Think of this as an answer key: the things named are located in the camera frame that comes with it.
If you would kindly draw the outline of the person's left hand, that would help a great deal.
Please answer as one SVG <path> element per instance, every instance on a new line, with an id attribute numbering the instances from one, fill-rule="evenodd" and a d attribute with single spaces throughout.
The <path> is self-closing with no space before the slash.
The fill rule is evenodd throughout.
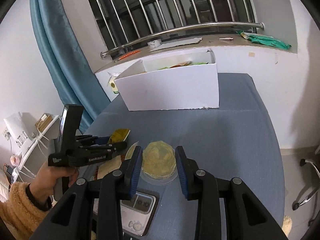
<path id="1" fill-rule="evenodd" d="M 53 195 L 57 180 L 63 177 L 69 178 L 70 187 L 77 179 L 79 170 L 76 167 L 49 166 L 48 161 L 39 169 L 35 179 L 30 183 L 29 189 L 35 200 L 44 205 L 49 196 Z"/>

